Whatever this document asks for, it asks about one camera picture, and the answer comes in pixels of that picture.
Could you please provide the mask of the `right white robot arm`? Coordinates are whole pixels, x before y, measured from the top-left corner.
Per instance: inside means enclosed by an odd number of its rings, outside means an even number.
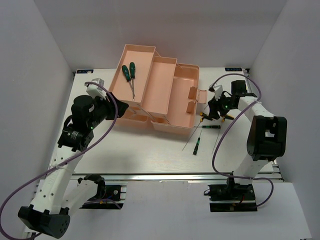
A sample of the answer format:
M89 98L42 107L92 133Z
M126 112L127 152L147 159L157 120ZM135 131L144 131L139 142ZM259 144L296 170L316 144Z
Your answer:
M284 155L287 119L269 112L259 102L257 95L247 91L244 80L232 81L231 93L227 96L221 85L211 85L209 91L214 93L214 97L208 101L210 118L225 118L230 110L237 109L251 123L246 142L247 155L228 178L234 182L225 187L226 195L236 200L243 195L243 186L252 184L265 165Z

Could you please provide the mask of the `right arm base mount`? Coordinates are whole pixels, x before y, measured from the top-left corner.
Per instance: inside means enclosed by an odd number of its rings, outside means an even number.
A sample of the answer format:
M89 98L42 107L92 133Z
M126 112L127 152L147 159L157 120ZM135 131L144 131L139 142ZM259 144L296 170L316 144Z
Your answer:
M213 213L258 211L251 184L246 189L231 189L227 184L211 184L203 195L209 197L209 207Z

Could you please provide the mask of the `yellow black T-handle key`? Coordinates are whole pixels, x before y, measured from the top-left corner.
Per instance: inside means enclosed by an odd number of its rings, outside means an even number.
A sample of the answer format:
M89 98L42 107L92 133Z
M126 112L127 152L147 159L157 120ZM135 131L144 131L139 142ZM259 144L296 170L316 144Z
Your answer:
M226 120L230 120L230 121L233 121L235 118L229 114L226 114L224 116L221 116L221 124L220 126L222 127L223 123L226 121ZM216 146L217 146L217 143L218 143L218 140L219 140L219 135L220 135L220 132L221 132L221 129L219 130L218 134L217 134L217 138L215 140L215 143L214 143L214 146L213 146L213 149L212 149L212 152L214 152Z
M204 121L204 120L209 120L209 121L213 121L214 119L212 117L209 117L207 114L203 113L203 112L200 112L200 120L199 120L199 123L196 127L196 129L193 131L192 135L194 134L194 132L197 130L197 128L200 126L200 124ZM190 136L190 138L188 139L188 141L186 142L186 144L184 145L183 149L185 149L186 145L188 144L189 140L191 139L192 135Z

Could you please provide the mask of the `pink plastic toolbox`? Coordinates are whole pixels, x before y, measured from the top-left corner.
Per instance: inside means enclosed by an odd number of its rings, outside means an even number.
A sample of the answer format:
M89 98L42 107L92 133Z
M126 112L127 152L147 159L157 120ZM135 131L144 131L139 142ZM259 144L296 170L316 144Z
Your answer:
M135 63L134 100L122 72L122 65L129 70L130 62ZM197 65L160 56L154 46L126 44L109 87L118 100L129 105L117 125L189 135L197 105L207 102L207 91L199 88L199 76Z

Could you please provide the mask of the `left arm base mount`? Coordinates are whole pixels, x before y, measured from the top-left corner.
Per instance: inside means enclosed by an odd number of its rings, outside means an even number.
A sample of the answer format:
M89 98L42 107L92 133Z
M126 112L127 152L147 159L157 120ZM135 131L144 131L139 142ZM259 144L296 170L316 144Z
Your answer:
M79 178L78 185L83 180L97 179L94 183L98 183L97 195L86 201L80 209L99 209L99 210L121 210L126 198L127 187L124 185L102 184L102 177Z

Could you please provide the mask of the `green screwdriver short shaft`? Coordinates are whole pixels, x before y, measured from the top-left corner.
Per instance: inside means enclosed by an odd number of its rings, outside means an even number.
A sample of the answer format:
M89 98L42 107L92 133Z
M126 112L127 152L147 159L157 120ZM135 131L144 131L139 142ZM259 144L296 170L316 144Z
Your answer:
M126 81L128 82L129 86L130 86L130 89L132 91L132 100L134 101L135 100L135 92L134 92L134 86L133 86L133 83L132 83L132 79L131 79L131 76L130 76L130 72L129 72L129 69L126 65L122 65L121 66L121 70L122 70L122 73L126 79Z

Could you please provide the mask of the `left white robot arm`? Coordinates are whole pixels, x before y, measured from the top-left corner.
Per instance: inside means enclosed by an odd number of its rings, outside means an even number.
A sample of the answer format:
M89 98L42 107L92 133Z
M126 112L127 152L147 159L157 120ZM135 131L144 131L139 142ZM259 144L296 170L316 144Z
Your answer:
M58 147L44 182L29 206L22 206L18 217L31 230L61 238L71 216L88 200L102 199L105 180L98 174L80 178L77 187L65 194L74 170L91 146L94 129L104 120L121 118L129 105L112 93L105 97L80 95L73 100L71 115L63 124Z

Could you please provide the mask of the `green screwdriver long shaft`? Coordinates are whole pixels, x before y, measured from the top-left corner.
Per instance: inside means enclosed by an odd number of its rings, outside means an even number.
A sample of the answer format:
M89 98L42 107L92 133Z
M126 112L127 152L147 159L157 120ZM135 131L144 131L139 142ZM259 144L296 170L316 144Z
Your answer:
M134 85L134 79L136 74L136 65L134 62L130 62L129 64L129 73L131 78L131 86L132 86L132 92L133 92L133 98L135 98L135 85Z

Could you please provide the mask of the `small green precision screwdriver horizontal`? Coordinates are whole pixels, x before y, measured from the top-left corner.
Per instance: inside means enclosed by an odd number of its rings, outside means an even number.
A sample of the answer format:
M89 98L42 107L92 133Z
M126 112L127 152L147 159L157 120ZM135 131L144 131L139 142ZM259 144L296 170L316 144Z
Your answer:
M194 128L201 128L201 129L221 129L220 125L199 125L194 126Z

